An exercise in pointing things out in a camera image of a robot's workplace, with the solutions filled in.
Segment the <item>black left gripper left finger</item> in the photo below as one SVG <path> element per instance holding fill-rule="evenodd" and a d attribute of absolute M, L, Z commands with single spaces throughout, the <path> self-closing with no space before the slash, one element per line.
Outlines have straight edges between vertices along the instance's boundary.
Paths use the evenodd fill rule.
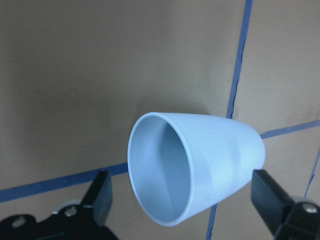
<path fill-rule="evenodd" d="M 68 204 L 45 220 L 30 214 L 0 221 L 2 240 L 116 240 L 105 226 L 113 201 L 109 171 L 100 171 L 80 203 Z"/>

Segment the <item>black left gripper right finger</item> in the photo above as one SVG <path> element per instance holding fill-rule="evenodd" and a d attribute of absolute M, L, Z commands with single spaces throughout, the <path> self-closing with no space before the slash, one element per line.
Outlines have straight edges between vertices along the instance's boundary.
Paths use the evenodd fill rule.
<path fill-rule="evenodd" d="M 320 238 L 320 206 L 289 196 L 266 170 L 252 171 L 250 198 L 274 240 Z"/>

